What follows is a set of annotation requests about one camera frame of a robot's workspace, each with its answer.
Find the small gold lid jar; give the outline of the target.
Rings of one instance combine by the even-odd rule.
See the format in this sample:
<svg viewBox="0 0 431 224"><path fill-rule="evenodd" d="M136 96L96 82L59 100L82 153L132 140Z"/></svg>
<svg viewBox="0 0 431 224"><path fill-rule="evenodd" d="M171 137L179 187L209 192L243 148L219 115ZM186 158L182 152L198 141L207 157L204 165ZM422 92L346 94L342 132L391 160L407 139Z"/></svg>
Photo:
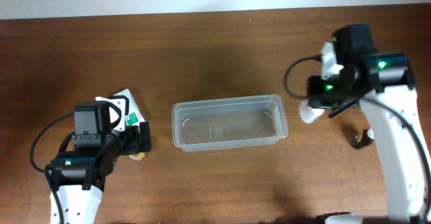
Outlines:
<svg viewBox="0 0 431 224"><path fill-rule="evenodd" d="M135 161L141 161L145 157L145 153L140 152L140 153L135 154L135 155L130 155L129 157Z"/></svg>

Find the white spray bottle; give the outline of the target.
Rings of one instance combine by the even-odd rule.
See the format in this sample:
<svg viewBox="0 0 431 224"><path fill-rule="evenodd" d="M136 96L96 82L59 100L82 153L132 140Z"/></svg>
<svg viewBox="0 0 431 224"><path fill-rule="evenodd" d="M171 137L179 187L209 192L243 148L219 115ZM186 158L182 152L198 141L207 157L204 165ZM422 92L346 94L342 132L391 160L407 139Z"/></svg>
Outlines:
<svg viewBox="0 0 431 224"><path fill-rule="evenodd" d="M299 115L303 122L307 124L313 123L317 118L319 118L325 112L321 108L312 108L309 106L308 100L302 100L299 105Z"/></svg>

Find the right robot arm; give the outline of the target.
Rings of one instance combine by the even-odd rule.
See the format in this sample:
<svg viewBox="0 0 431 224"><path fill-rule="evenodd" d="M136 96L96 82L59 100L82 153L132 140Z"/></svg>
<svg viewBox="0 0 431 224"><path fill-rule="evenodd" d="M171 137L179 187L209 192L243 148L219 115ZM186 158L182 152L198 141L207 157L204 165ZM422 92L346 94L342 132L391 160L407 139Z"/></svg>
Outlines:
<svg viewBox="0 0 431 224"><path fill-rule="evenodd" d="M430 154L418 117L416 79L402 52L381 53L366 24L333 33L317 57L321 74L309 77L299 106L310 124L329 109L330 117L359 105L369 128L356 137L361 148L376 143L388 200L388 218L430 222Z"/></svg>

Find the dark bottle white cap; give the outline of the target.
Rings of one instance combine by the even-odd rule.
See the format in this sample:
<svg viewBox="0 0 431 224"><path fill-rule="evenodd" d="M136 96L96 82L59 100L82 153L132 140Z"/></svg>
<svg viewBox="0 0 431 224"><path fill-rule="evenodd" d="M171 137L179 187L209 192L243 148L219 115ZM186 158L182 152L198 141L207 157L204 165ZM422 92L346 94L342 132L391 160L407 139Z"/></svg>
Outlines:
<svg viewBox="0 0 431 224"><path fill-rule="evenodd" d="M354 140L352 141L352 147L354 149L360 150L365 147L370 146L374 142L374 133L371 128L364 129L362 132L358 133Z"/></svg>

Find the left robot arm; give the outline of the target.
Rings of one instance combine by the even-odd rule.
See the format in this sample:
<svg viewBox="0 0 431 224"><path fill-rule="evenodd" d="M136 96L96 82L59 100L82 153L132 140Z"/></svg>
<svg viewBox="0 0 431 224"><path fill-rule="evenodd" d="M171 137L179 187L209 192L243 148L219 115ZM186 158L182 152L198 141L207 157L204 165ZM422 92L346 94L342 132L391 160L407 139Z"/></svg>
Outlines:
<svg viewBox="0 0 431 224"><path fill-rule="evenodd" d="M151 150L148 122L118 130L122 119L111 120L111 111L123 114L110 102L75 107L75 130L44 169L51 190L51 223L93 223L117 159Z"/></svg>

